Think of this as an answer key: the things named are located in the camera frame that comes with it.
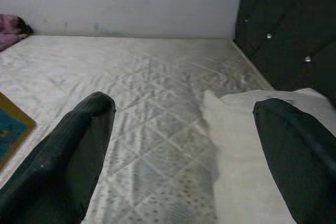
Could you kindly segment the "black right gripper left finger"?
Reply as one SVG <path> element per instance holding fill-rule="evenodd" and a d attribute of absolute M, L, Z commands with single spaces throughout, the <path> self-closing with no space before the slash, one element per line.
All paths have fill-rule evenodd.
<path fill-rule="evenodd" d="M 81 224 L 101 174 L 116 112 L 87 96 L 29 153 L 0 189 L 0 224 Z"/>

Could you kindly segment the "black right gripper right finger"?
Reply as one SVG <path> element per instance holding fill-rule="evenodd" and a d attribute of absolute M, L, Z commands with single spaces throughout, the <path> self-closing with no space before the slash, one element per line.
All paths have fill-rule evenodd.
<path fill-rule="evenodd" d="M 272 177 L 297 224 L 336 224 L 336 137 L 280 99 L 253 110 Z"/>

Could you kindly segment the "white pillow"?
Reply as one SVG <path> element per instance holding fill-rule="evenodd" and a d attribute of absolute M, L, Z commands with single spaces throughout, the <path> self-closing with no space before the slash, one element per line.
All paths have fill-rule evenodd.
<path fill-rule="evenodd" d="M 221 98 L 206 91 L 202 115 L 216 147 L 219 224 L 296 224 L 268 168 L 253 116 L 255 103 L 271 98 L 314 116 L 336 136 L 336 109 L 312 89 L 253 90 Z"/>

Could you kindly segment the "purple cartoon print blanket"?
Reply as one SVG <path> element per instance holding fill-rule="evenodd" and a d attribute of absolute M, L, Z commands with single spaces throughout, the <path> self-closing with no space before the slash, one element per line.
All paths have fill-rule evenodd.
<path fill-rule="evenodd" d="M 19 16 L 0 14 L 0 52 L 34 33 Z"/>

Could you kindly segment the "yellow bordered blue book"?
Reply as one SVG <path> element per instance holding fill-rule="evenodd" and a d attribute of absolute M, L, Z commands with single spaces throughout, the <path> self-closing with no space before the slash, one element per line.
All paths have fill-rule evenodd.
<path fill-rule="evenodd" d="M 36 122 L 0 92 L 0 171 L 35 127 Z"/>

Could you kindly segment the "white quilted mattress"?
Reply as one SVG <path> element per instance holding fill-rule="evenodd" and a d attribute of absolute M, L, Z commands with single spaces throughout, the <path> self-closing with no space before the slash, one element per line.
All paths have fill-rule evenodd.
<path fill-rule="evenodd" d="M 258 89 L 271 85 L 231 40 L 30 36 L 0 52 L 0 92 L 37 124 L 0 172 L 0 188 L 100 91 L 117 108 L 82 224 L 217 224 L 203 95 Z"/>

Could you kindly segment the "black tufted headboard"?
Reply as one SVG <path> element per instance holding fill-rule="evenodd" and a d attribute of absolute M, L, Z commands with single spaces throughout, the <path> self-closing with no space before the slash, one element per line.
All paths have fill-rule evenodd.
<path fill-rule="evenodd" d="M 336 90 L 336 0 L 240 0 L 235 43 L 279 90 Z"/>

